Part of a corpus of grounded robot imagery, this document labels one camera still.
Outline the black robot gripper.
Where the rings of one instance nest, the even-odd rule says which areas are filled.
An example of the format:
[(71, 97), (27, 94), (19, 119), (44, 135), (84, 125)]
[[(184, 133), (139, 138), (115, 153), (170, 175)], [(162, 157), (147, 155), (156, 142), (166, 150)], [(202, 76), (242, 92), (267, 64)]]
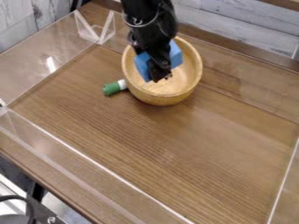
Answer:
[(120, 0), (120, 3), (130, 44), (138, 54), (148, 53), (150, 78), (158, 83), (172, 76), (170, 42), (178, 33), (172, 0)]

